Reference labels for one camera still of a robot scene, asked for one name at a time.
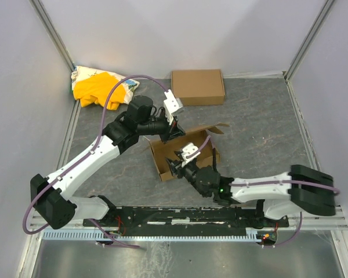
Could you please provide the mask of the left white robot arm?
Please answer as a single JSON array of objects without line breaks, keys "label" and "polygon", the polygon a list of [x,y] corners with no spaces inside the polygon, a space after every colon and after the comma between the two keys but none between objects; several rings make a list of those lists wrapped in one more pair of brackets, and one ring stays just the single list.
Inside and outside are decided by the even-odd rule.
[{"label": "left white robot arm", "polygon": [[83,152],[54,173],[30,181],[32,207],[47,225],[60,229],[71,220],[103,219],[112,209],[104,196],[75,197],[75,191],[99,168],[135,145],[141,136],[158,135],[162,142],[183,136],[176,113],[182,102],[166,93],[161,108],[146,96],[136,96],[127,110],[102,126],[101,134]]}]

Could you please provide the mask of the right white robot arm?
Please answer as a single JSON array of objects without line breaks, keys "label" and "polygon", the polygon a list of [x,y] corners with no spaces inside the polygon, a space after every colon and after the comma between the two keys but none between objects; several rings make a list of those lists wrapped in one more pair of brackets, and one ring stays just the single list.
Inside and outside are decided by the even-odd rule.
[{"label": "right white robot arm", "polygon": [[271,220],[304,211],[318,216],[336,214],[335,197],[340,191],[332,176],[300,164],[274,176],[244,179],[224,177],[215,167],[198,167],[194,160],[166,162],[173,176],[185,178],[201,196],[211,197],[220,206],[260,201],[262,216]]}]

